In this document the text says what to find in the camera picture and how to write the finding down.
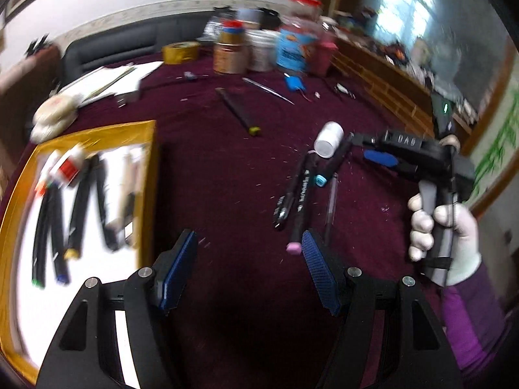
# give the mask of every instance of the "yellow marker cap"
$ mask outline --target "yellow marker cap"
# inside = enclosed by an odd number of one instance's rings
[[[68,248],[63,255],[63,259],[70,260],[70,259],[79,259],[79,251],[77,251],[74,248]]]

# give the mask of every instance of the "blue label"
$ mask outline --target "blue label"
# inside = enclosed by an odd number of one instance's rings
[[[282,29],[278,43],[278,65],[289,70],[305,71],[315,41],[315,35]]]

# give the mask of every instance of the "window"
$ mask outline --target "window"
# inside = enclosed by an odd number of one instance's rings
[[[382,0],[373,37],[384,43],[399,40],[411,48],[426,33],[433,4],[433,0]]]

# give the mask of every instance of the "green bamboo painting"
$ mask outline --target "green bamboo painting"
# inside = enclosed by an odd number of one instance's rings
[[[519,88],[514,92],[513,103],[503,126],[476,167],[476,179],[474,180],[474,191],[471,197],[477,197],[482,190],[486,190],[481,189],[481,180],[488,174],[499,171],[503,165],[505,152],[517,148],[517,131],[519,131]]]

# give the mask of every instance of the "black sofa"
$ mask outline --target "black sofa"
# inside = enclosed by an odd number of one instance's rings
[[[131,58],[160,52],[164,45],[193,41],[214,11],[181,13],[151,18],[72,42],[62,58],[61,86],[89,71]]]

